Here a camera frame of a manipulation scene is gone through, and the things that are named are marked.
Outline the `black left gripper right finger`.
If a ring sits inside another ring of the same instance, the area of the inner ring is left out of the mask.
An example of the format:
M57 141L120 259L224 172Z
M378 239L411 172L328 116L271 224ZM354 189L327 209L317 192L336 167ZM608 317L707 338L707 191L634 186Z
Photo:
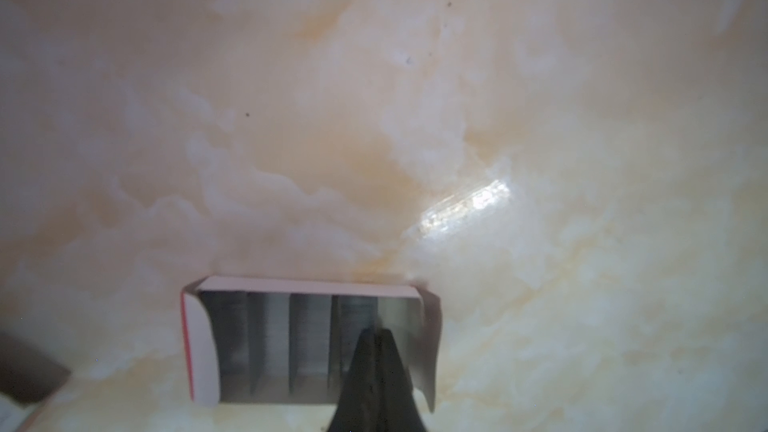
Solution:
M376 330L376 430L426 432L392 332Z

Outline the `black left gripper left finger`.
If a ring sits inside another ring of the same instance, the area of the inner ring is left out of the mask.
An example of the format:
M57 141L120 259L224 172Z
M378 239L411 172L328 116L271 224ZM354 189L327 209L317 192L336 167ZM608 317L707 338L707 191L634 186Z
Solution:
M376 329L364 329L345 376L329 432L375 431L378 421Z

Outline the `staple tray with staples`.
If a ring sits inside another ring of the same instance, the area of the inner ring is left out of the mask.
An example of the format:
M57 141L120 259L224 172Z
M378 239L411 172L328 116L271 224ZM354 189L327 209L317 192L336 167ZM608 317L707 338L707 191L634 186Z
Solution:
M190 396L199 405L332 404L359 334L393 333L430 408L442 311L412 285L209 276L180 294Z

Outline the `red white staple box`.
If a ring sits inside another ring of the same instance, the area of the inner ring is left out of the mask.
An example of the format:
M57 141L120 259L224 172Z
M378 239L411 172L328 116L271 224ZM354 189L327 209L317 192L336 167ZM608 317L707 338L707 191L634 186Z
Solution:
M66 366L1 331L1 432L27 431L70 377Z

